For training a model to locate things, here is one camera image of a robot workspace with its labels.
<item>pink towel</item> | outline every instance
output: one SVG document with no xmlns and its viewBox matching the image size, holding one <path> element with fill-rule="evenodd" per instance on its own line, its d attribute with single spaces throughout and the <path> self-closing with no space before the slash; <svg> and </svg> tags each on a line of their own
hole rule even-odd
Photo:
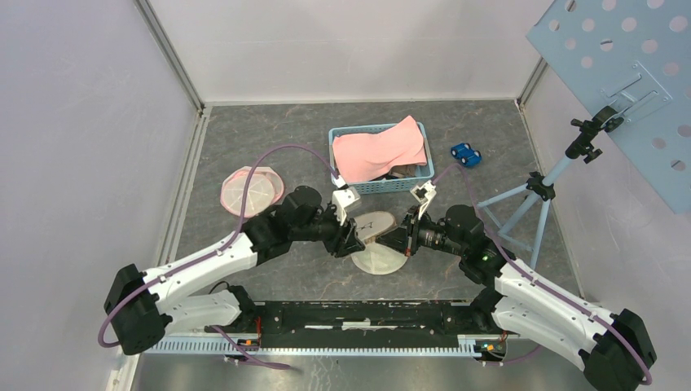
<svg viewBox="0 0 691 391">
<path fill-rule="evenodd" d="M 333 157 L 348 183 L 366 182 L 395 165 L 427 165 L 425 141 L 411 116 L 379 134 L 346 134 L 333 140 Z"/>
</svg>

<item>tripod leg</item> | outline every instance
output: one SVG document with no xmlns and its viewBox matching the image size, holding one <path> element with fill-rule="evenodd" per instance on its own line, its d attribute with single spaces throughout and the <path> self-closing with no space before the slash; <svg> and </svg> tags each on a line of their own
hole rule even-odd
<svg viewBox="0 0 691 391">
<path fill-rule="evenodd" d="M 533 206 L 533 204 L 537 202 L 537 200 L 539 200 L 539 195 L 531 193 L 528 196 L 528 198 L 526 198 L 526 200 L 523 201 L 523 204 L 521 204 L 521 206 L 519 206 L 518 209 L 516 209 L 516 212 L 513 213 L 513 215 L 506 222 L 506 224 L 504 224 L 504 226 L 501 227 L 499 233 L 508 234 L 508 232 L 516 226 L 518 220 L 521 220 L 521 217 L 523 217 L 523 215 L 526 214 L 528 209 L 530 209 L 530 207 Z"/>
<path fill-rule="evenodd" d="M 533 244 L 533 255 L 530 257 L 530 268 L 535 269 L 538 263 L 539 247 L 542 244 L 542 237 L 544 235 L 544 226 L 547 223 L 547 215 L 549 213 L 549 205 L 552 200 L 546 200 L 542 203 L 540 210 L 540 220 L 538 222 L 538 230 L 535 232 L 535 243 Z"/>
<path fill-rule="evenodd" d="M 511 190 L 509 190 L 509 191 L 505 191 L 505 192 L 503 192 L 503 193 L 501 193 L 501 194 L 499 194 L 499 195 L 497 195 L 497 196 L 494 196 L 494 197 L 490 198 L 489 200 L 486 200 L 486 201 L 483 201 L 483 202 L 479 203 L 479 204 L 478 204 L 478 207 L 479 207 L 479 208 L 485 208 L 485 207 L 490 206 L 490 205 L 492 205 L 492 204 L 494 204 L 494 203 L 497 203 L 497 202 L 499 202 L 499 201 L 501 201 L 501 200 L 506 200 L 506 199 L 509 198 L 510 196 L 515 196 L 516 194 L 523 192 L 523 191 L 526 189 L 526 186 L 527 186 L 526 184 L 523 184 L 523 185 L 521 185 L 521 186 L 519 186 L 519 187 L 516 187 L 515 189 L 511 189 Z"/>
</svg>

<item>white wall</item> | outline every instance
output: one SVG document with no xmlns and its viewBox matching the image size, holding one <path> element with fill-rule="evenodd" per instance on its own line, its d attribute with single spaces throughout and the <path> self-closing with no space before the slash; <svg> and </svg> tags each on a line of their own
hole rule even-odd
<svg viewBox="0 0 691 391">
<path fill-rule="evenodd" d="M 552 0 L 152 0 L 207 102 L 516 98 Z"/>
<path fill-rule="evenodd" d="M 543 167 L 551 168 L 590 118 L 551 69 L 526 117 Z M 651 390 L 687 389 L 691 380 L 691 213 L 675 215 L 606 135 L 604 154 L 573 163 L 556 182 L 557 216 L 583 290 L 619 312 L 637 312 L 658 353 Z"/>
<path fill-rule="evenodd" d="M 0 53 L 0 389 L 103 389 L 103 301 L 154 260 L 196 114 L 130 0 L 5 2 Z"/>
</svg>

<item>marbled gray surface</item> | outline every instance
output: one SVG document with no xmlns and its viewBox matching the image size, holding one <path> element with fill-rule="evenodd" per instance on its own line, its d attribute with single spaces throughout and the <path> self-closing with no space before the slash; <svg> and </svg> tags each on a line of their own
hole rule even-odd
<svg viewBox="0 0 691 391">
<path fill-rule="evenodd" d="M 511 101 L 326 103 L 213 108 L 196 172 L 178 258 L 204 248 L 231 232 L 237 223 L 219 202 L 222 181 L 236 169 L 251 165 L 266 149 L 301 143 L 328 156 L 328 131 L 333 127 L 401 121 L 412 115 L 429 137 L 437 173 L 453 159 L 449 148 L 468 142 L 482 152 L 482 163 L 469 171 L 480 200 L 512 189 L 536 170 L 535 156 L 520 115 Z M 324 166 L 307 152 L 287 150 L 269 156 L 263 165 L 284 180 L 286 191 L 308 185 L 330 198 L 333 186 Z M 438 184 L 429 207 L 432 219 L 443 217 L 453 204 L 469 204 L 460 174 Z M 505 221 L 522 202 L 518 195 L 493 205 Z M 415 201 L 407 192 L 364 195 L 355 214 L 385 210 L 401 218 Z M 532 242 L 539 206 L 514 228 L 513 236 Z M 517 252 L 524 259 L 530 254 Z M 550 216 L 537 271 L 571 292 L 578 292 L 557 224 Z M 467 280 L 458 261 L 426 248 L 391 275 L 369 275 L 349 258 L 334 259 L 322 244 L 296 243 L 290 253 L 252 270 L 226 277 L 244 285 L 254 300 L 346 300 L 377 298 L 465 299 L 481 287 Z"/>
</svg>

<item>black cable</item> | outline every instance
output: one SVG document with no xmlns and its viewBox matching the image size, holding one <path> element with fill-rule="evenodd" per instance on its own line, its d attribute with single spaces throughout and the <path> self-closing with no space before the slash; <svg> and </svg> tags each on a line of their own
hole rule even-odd
<svg viewBox="0 0 691 391">
<path fill-rule="evenodd" d="M 230 287 L 231 287 L 231 285 L 230 285 L 227 281 L 218 281 L 218 282 L 216 283 L 216 285 L 214 285 L 213 288 L 211 288 L 211 290 L 209 291 L 209 295 L 210 295 L 214 290 L 216 290 L 216 288 L 218 288 L 219 286 L 221 286 L 221 284 L 226 284 L 226 289 L 230 289 Z"/>
</svg>

